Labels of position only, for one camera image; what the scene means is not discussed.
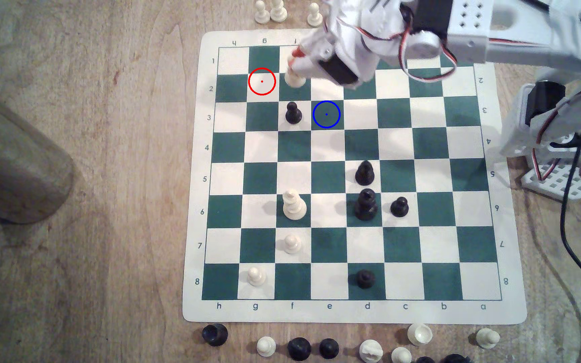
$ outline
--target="white square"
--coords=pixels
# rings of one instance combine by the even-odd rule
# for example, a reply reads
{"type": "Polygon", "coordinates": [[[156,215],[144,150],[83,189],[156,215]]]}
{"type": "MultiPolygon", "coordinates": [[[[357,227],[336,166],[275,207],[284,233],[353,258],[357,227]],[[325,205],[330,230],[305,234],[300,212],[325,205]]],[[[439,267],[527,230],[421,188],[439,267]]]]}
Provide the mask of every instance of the white square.
{"type": "Polygon", "coordinates": [[[276,264],[310,264],[311,263],[311,228],[277,228],[275,231],[275,263],[276,264]],[[302,248],[297,253],[284,251],[284,239],[295,235],[300,239],[302,248]]]}
{"type": "Polygon", "coordinates": [[[311,264],[311,299],[347,300],[349,264],[311,264]]]}
{"type": "Polygon", "coordinates": [[[421,262],[459,262],[456,227],[419,227],[421,262]]]}
{"type": "Polygon", "coordinates": [[[246,103],[218,102],[214,109],[214,132],[245,132],[246,103]]]}
{"type": "Polygon", "coordinates": [[[250,86],[248,87],[248,95],[246,101],[248,102],[277,102],[279,101],[279,73],[275,73],[272,77],[270,72],[254,73],[250,77],[250,86]],[[267,93],[272,89],[272,92],[266,95],[259,95],[257,93],[267,93]]]}
{"type": "Polygon", "coordinates": [[[423,265],[420,262],[385,263],[385,296],[396,300],[424,300],[423,265]]]}
{"type": "Polygon", "coordinates": [[[206,264],[238,264],[241,255],[241,228],[208,228],[206,264]]]}
{"type": "Polygon", "coordinates": [[[277,131],[246,132],[243,161],[246,163],[277,162],[277,131]]]}
{"type": "MultiPolygon", "coordinates": [[[[452,68],[443,68],[445,73],[452,68]]],[[[454,97],[457,95],[476,95],[474,83],[474,67],[458,67],[452,76],[441,81],[443,84],[443,96],[454,97]]]]}
{"type": "Polygon", "coordinates": [[[311,227],[347,227],[347,195],[311,194],[311,227]]]}
{"type": "Polygon", "coordinates": [[[461,262],[461,290],[464,300],[500,300],[496,262],[461,262]]]}
{"type": "Polygon", "coordinates": [[[452,172],[449,159],[414,160],[417,192],[451,192],[452,172]]]}
{"type": "Polygon", "coordinates": [[[213,163],[210,195],[243,194],[243,163],[213,163]]]}
{"type": "Polygon", "coordinates": [[[378,128],[376,99],[345,99],[344,129],[361,130],[378,128]]]}
{"type": "Polygon", "coordinates": [[[409,98],[409,77],[401,69],[376,70],[376,98],[409,98]]]}
{"type": "Polygon", "coordinates": [[[450,159],[483,158],[480,126],[448,127],[450,159]]]}
{"type": "Polygon", "coordinates": [[[219,74],[248,74],[250,48],[219,48],[219,74]]]}
{"type": "Polygon", "coordinates": [[[490,195],[487,191],[454,192],[454,214],[457,226],[491,226],[490,195]]]}
{"type": "Polygon", "coordinates": [[[324,78],[311,78],[311,100],[344,99],[344,88],[324,78]]]}
{"type": "Polygon", "coordinates": [[[347,262],[384,262],[382,227],[347,227],[347,262]]]}
{"type": "Polygon", "coordinates": [[[275,298],[275,264],[239,264],[239,284],[237,298],[274,299],[275,298]],[[248,282],[248,270],[260,268],[266,273],[266,281],[261,286],[248,282]]]}
{"type": "Polygon", "coordinates": [[[381,160],[414,158],[414,137],[411,128],[379,128],[378,155],[381,160]]]}
{"type": "Polygon", "coordinates": [[[383,227],[418,227],[418,199],[416,193],[382,193],[382,225],[383,227]],[[408,200],[408,215],[398,218],[391,214],[391,203],[399,196],[408,200]]]}
{"type": "Polygon", "coordinates": [[[277,226],[277,194],[244,194],[241,198],[242,228],[277,226]]]}
{"type": "Polygon", "coordinates": [[[344,159],[344,130],[311,131],[311,161],[344,159]]]}
{"type": "Polygon", "coordinates": [[[445,127],[446,105],[442,97],[409,99],[412,127],[445,127]]]}
{"type": "Polygon", "coordinates": [[[279,102],[278,114],[278,130],[279,131],[310,131],[311,123],[313,122],[311,116],[311,102],[310,101],[295,101],[298,110],[302,112],[302,120],[295,125],[286,121],[286,106],[287,101],[279,102]]]}
{"type": "Polygon", "coordinates": [[[359,160],[347,160],[344,162],[344,178],[345,178],[345,191],[347,193],[360,193],[362,189],[370,188],[376,193],[381,193],[380,190],[380,161],[379,160],[369,160],[371,166],[373,167],[374,180],[368,186],[361,186],[356,181],[356,171],[362,161],[359,160]]]}
{"type": "Polygon", "coordinates": [[[295,189],[299,194],[311,194],[311,162],[284,161],[277,163],[277,194],[295,189]]]}

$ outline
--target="white pawn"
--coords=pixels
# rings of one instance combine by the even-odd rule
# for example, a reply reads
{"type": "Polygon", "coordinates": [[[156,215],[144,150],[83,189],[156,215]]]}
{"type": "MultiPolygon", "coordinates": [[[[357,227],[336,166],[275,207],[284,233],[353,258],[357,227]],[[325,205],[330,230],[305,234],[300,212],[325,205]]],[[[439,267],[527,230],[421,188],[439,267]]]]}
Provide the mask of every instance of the white pawn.
{"type": "Polygon", "coordinates": [[[489,350],[494,348],[500,339],[501,336],[499,336],[499,333],[488,327],[479,329],[476,332],[476,343],[483,349],[489,350]]]}
{"type": "Polygon", "coordinates": [[[309,5],[309,16],[306,18],[311,27],[318,27],[322,23],[322,14],[319,13],[319,5],[311,3],[309,5]]]}
{"type": "Polygon", "coordinates": [[[263,336],[257,341],[257,353],[262,357],[270,357],[275,353],[277,345],[270,336],[263,336]]]}
{"type": "Polygon", "coordinates": [[[284,7],[284,2],[282,0],[272,0],[272,9],[270,10],[270,19],[281,23],[286,20],[288,12],[284,7]]]}
{"type": "Polygon", "coordinates": [[[254,13],[254,20],[260,24],[268,23],[270,21],[270,13],[266,10],[266,4],[262,0],[257,0],[254,3],[254,7],[257,9],[257,12],[254,13]]]}
{"type": "Polygon", "coordinates": [[[248,283],[253,286],[261,286],[266,282],[266,272],[259,268],[250,268],[248,270],[248,283]]]}
{"type": "Polygon", "coordinates": [[[288,219],[298,220],[306,215],[306,202],[300,198],[295,189],[289,189],[281,195],[284,201],[282,210],[288,219]]]}
{"type": "Polygon", "coordinates": [[[288,235],[284,238],[284,251],[294,254],[302,249],[302,240],[296,235],[288,235]]]}

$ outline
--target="green square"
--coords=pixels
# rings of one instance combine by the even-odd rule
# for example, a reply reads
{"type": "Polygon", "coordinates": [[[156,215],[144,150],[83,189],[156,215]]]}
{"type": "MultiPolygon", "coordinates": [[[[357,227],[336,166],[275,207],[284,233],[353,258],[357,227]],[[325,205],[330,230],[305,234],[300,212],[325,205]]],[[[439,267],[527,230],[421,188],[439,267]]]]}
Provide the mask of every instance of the green square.
{"type": "Polygon", "coordinates": [[[246,131],[277,131],[278,102],[248,102],[246,104],[246,131]]]}
{"type": "Polygon", "coordinates": [[[494,227],[456,227],[461,262],[496,262],[494,227]]]}
{"type": "Polygon", "coordinates": [[[312,228],[311,262],[346,262],[346,228],[312,228]]]}
{"type": "Polygon", "coordinates": [[[346,160],[377,160],[378,129],[344,130],[344,155],[346,160]]]}
{"type": "Polygon", "coordinates": [[[382,202],[380,200],[380,193],[376,193],[376,205],[378,205],[378,212],[368,221],[360,220],[353,213],[353,205],[358,200],[359,193],[347,194],[347,227],[380,227],[382,226],[382,202]]]}
{"type": "MultiPolygon", "coordinates": [[[[410,69],[409,73],[416,77],[435,77],[441,74],[440,68],[410,69]]],[[[411,97],[441,97],[443,86],[440,82],[423,83],[409,79],[409,95],[411,97]]]]}
{"type": "Polygon", "coordinates": [[[381,160],[380,188],[384,192],[415,192],[414,160],[381,160]]]}
{"type": "Polygon", "coordinates": [[[277,163],[244,164],[243,194],[277,194],[277,163]]]}
{"type": "Polygon", "coordinates": [[[349,264],[349,300],[385,300],[385,264],[349,264]],[[376,276],[376,283],[361,289],[356,283],[356,274],[369,270],[376,276]]]}
{"type": "MultiPolygon", "coordinates": [[[[257,68],[268,68],[273,73],[279,72],[279,47],[278,46],[251,46],[248,55],[248,73],[257,68]]],[[[265,73],[260,69],[255,73],[265,73]]]]}
{"type": "Polygon", "coordinates": [[[311,107],[311,130],[325,130],[325,128],[318,126],[318,124],[327,127],[329,130],[344,129],[344,101],[338,100],[322,103],[320,101],[313,101],[311,102],[311,107]]]}
{"type": "Polygon", "coordinates": [[[453,191],[488,190],[485,159],[450,159],[453,191]]]}
{"type": "Polygon", "coordinates": [[[423,264],[425,300],[463,300],[459,264],[423,264]]]}
{"type": "Polygon", "coordinates": [[[208,228],[241,228],[241,196],[208,197],[208,228]]]}
{"type": "Polygon", "coordinates": [[[280,101],[309,101],[311,99],[311,79],[307,78],[304,86],[293,88],[286,84],[285,74],[279,74],[280,101]]]}
{"type": "Polygon", "coordinates": [[[411,127],[411,108],[409,98],[379,99],[378,127],[411,127]]]}
{"type": "Polygon", "coordinates": [[[420,262],[418,227],[384,227],[385,262],[420,262]]]}
{"type": "Polygon", "coordinates": [[[278,161],[311,161],[311,131],[278,133],[278,161]]]}
{"type": "Polygon", "coordinates": [[[311,300],[311,264],[275,264],[275,300],[311,300]]]}
{"type": "Polygon", "coordinates": [[[239,264],[205,264],[201,300],[236,300],[239,264]]]}
{"type": "Polygon", "coordinates": [[[246,102],[247,95],[247,74],[219,74],[216,76],[214,102],[246,102]]]}
{"type": "Polygon", "coordinates": [[[445,127],[412,128],[415,159],[447,159],[448,132],[445,127]]]}
{"type": "Polygon", "coordinates": [[[277,194],[277,227],[311,227],[311,195],[300,194],[300,198],[306,203],[306,215],[298,220],[288,219],[284,214],[284,199],[277,194]]]}
{"type": "Polygon", "coordinates": [[[479,126],[479,103],[475,95],[445,97],[446,124],[448,126],[479,126]]]}
{"type": "Polygon", "coordinates": [[[344,161],[311,163],[312,193],[344,193],[344,161]]]}
{"type": "Polygon", "coordinates": [[[245,132],[215,132],[212,136],[213,163],[243,163],[245,132]]]}
{"type": "Polygon", "coordinates": [[[352,90],[349,88],[344,88],[344,99],[363,99],[363,98],[376,98],[376,78],[372,78],[370,81],[362,83],[358,88],[352,90]]]}
{"type": "Polygon", "coordinates": [[[275,228],[241,229],[242,264],[275,263],[275,228]]]}
{"type": "Polygon", "coordinates": [[[418,193],[418,222],[421,226],[455,226],[452,192],[418,193]]]}

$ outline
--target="wooden cylinder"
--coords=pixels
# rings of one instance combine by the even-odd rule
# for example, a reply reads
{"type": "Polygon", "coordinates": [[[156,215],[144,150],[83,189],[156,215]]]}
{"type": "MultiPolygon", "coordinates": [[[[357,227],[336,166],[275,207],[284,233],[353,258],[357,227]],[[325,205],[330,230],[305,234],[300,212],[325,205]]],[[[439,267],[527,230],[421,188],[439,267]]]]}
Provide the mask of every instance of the wooden cylinder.
{"type": "Polygon", "coordinates": [[[73,184],[73,160],[0,102],[0,217],[31,223],[53,214],[73,184]]]}

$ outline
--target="blue circle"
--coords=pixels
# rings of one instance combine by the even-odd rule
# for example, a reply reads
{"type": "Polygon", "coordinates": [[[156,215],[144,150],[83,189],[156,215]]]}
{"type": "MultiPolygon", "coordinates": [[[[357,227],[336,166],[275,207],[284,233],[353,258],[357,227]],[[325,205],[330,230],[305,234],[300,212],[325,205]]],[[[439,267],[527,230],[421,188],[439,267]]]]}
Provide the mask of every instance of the blue circle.
{"type": "Polygon", "coordinates": [[[340,122],[340,117],[341,116],[342,116],[342,112],[340,111],[340,108],[333,101],[321,101],[317,105],[315,105],[315,107],[313,107],[313,121],[315,121],[315,124],[317,126],[321,127],[321,128],[331,128],[331,127],[334,127],[335,125],[338,124],[338,122],[340,122]],[[325,102],[333,104],[335,106],[335,108],[338,109],[338,120],[335,121],[335,123],[333,125],[331,125],[331,126],[322,126],[322,125],[319,124],[318,120],[315,120],[315,110],[318,108],[319,105],[321,105],[322,103],[325,103],[325,102]]]}

